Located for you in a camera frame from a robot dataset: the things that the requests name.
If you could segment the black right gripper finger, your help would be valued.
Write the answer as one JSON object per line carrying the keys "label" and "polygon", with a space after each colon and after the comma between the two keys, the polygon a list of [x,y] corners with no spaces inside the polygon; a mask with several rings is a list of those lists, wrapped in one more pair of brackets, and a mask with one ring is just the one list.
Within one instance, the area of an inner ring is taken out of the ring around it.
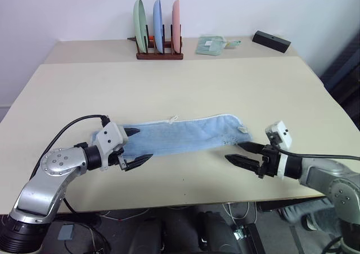
{"label": "black right gripper finger", "polygon": [[260,164],[258,161],[239,154],[227,154],[224,156],[226,160],[236,167],[240,167],[252,172],[257,172]]}
{"label": "black right gripper finger", "polygon": [[253,154],[263,154],[262,150],[265,147],[265,145],[255,142],[241,142],[238,143],[238,146]]}

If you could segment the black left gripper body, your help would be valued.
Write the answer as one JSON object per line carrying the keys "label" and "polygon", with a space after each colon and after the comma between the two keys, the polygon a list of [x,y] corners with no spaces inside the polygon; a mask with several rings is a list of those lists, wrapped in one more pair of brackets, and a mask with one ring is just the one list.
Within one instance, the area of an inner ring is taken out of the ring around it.
{"label": "black left gripper body", "polygon": [[123,171],[127,170],[127,163],[122,157],[122,154],[124,153],[124,149],[120,148],[119,150],[114,150],[109,156],[108,156],[108,166],[116,166],[119,165],[120,169]]}

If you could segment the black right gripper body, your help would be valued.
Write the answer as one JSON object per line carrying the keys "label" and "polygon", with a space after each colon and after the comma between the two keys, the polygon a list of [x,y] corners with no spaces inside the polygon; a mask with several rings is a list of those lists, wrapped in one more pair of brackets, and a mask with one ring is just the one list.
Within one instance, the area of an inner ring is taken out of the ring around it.
{"label": "black right gripper body", "polygon": [[264,176],[275,177],[280,162],[280,152],[272,145],[264,145],[260,150],[262,155],[262,164],[259,166],[256,174],[260,179]]}

